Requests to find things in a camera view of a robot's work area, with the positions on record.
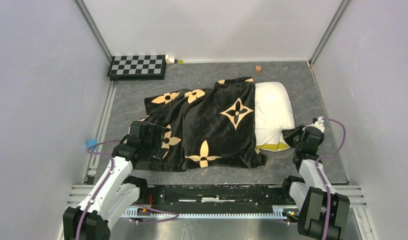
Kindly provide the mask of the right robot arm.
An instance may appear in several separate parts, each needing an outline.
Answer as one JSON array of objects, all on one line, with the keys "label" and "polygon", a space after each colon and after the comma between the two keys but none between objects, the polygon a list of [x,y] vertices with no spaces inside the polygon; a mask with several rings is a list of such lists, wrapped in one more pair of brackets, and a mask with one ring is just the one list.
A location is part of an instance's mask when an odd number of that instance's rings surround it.
[{"label": "right robot arm", "polygon": [[280,196],[287,204],[296,203],[298,233],[315,240],[343,240],[350,199],[340,194],[328,180],[317,151],[324,141],[321,120],[284,130],[284,141],[294,150],[293,163],[300,177],[284,180]]}]

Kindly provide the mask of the black pillowcase with yellow flowers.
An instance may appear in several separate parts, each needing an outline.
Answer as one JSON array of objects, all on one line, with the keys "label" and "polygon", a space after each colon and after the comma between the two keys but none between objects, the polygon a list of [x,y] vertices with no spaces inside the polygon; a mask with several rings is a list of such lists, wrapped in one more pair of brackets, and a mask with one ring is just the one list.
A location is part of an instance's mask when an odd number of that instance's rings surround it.
[{"label": "black pillowcase with yellow flowers", "polygon": [[259,168],[256,84],[252,77],[217,81],[212,88],[180,89],[144,99],[146,122],[167,128],[162,157],[141,156],[138,170],[184,172],[211,166]]}]

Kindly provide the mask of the white pillow with yellow edge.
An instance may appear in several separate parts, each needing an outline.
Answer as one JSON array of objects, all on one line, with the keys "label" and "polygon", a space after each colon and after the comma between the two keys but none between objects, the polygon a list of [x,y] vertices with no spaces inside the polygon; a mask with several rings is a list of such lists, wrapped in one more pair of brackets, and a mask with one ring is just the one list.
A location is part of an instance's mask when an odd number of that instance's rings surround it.
[{"label": "white pillow with yellow edge", "polygon": [[284,151],[289,145],[283,140],[282,131],[295,128],[288,92],[280,82],[261,82],[255,86],[256,148]]}]

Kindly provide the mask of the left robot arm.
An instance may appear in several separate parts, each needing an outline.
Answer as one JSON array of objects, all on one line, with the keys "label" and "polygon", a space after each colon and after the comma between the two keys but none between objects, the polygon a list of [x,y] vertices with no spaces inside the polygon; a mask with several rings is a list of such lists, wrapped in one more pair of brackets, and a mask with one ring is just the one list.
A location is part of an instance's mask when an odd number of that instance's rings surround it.
[{"label": "left robot arm", "polygon": [[100,152],[109,158],[106,172],[77,206],[69,206],[63,213],[65,240],[108,240],[114,224],[129,206],[148,200],[147,181],[131,176],[131,172],[142,158],[163,157],[162,144],[169,131],[167,126],[133,121],[128,134],[115,140],[117,146],[112,153]]}]

